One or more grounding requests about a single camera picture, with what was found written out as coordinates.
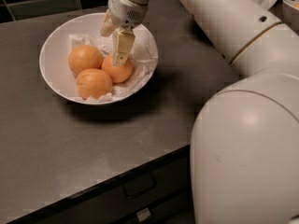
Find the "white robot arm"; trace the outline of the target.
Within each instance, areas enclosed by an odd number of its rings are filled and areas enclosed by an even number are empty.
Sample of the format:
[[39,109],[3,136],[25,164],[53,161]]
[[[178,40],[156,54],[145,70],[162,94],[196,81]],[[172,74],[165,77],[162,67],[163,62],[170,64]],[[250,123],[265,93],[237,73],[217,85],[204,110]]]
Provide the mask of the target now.
[[242,77],[192,129],[196,224],[298,224],[298,34],[277,0],[179,1]]

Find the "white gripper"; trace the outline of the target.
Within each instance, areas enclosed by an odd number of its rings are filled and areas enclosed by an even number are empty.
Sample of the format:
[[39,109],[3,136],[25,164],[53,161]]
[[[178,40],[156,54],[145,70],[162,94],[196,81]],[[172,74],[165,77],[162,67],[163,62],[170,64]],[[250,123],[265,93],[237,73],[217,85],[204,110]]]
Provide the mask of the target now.
[[[100,29],[101,36],[108,37],[118,26],[138,26],[148,10],[149,0],[108,0],[108,10]],[[132,29],[120,28],[113,33],[113,64],[122,66],[126,63],[135,42]]]

